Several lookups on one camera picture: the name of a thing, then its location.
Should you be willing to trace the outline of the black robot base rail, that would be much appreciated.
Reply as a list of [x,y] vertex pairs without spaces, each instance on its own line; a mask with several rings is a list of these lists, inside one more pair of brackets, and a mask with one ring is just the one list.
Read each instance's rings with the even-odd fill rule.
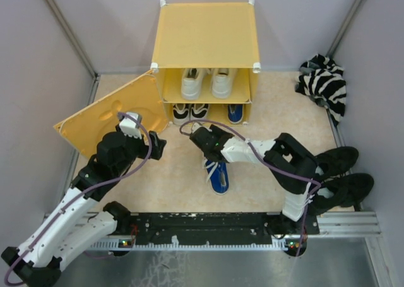
[[314,216],[294,222],[276,213],[138,213],[90,250],[118,256],[129,251],[288,251],[310,235],[319,235]]

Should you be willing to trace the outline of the blue canvas shoe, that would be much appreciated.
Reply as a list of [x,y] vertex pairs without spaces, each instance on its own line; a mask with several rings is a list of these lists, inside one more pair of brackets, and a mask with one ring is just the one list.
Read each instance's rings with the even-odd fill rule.
[[239,124],[243,120],[244,106],[243,104],[228,104],[228,120],[232,124]]
[[203,160],[203,168],[207,172],[206,183],[209,184],[214,193],[223,195],[229,189],[229,177],[225,162],[214,162],[207,158]]

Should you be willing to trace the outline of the black white canvas shoe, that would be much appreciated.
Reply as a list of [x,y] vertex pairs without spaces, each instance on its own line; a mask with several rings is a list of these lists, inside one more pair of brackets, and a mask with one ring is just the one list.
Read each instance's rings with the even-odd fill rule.
[[173,124],[182,125],[190,119],[190,109],[187,103],[175,103],[172,107]]
[[191,120],[206,119],[209,111],[207,103],[194,103],[190,105],[189,117]]

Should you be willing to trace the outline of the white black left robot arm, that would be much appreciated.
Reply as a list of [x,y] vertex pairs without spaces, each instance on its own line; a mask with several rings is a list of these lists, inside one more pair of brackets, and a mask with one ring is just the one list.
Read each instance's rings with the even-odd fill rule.
[[107,133],[49,217],[19,246],[4,249],[1,258],[9,267],[5,285],[14,285],[9,281],[10,274],[14,273],[20,278],[20,284],[54,286],[69,264],[96,241],[115,232],[127,233],[131,213],[116,201],[106,204],[81,228],[74,227],[114,186],[139,170],[131,167],[136,159],[142,163],[159,160],[166,144],[154,131],[147,137],[138,132]]

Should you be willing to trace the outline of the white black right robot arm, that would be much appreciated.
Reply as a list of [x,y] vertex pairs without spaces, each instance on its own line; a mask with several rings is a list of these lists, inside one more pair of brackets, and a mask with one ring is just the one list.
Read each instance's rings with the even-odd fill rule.
[[205,127],[196,121],[188,136],[202,151],[206,181],[217,194],[229,189],[228,164],[264,165],[285,191],[281,211],[283,229],[294,234],[304,227],[313,197],[310,189],[320,185],[315,179],[318,162],[293,136],[282,133],[276,139],[251,140],[229,126]]

